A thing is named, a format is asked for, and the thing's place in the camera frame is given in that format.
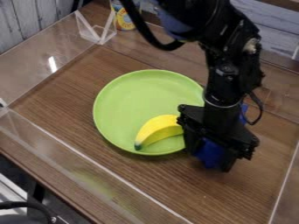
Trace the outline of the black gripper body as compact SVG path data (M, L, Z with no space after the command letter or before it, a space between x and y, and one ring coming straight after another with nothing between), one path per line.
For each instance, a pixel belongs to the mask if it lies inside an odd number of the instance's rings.
M198 160L252 158L258 139L245 127L242 106L217 108L208 104L181 104L177 110L184 147Z

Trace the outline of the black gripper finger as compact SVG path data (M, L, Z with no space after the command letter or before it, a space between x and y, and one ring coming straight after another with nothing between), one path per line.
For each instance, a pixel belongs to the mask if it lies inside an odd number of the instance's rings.
M182 130L182 140L185 150L194 155L202 146L201 135L189 128Z
M236 160L241 159L242 157L244 157L244 151L241 148L237 148L237 147L226 148L224 151L220 169L224 172L229 172Z

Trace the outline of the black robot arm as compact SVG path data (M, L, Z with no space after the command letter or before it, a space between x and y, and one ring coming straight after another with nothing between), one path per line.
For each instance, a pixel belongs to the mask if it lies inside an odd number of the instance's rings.
M204 51L208 82L202 106L178 106L186 151L208 167L230 170L234 162L252 158L258 139L248 126L248 97L261 102L253 90L260 87L258 29L229 0L153 0L162 28L178 43L196 42Z

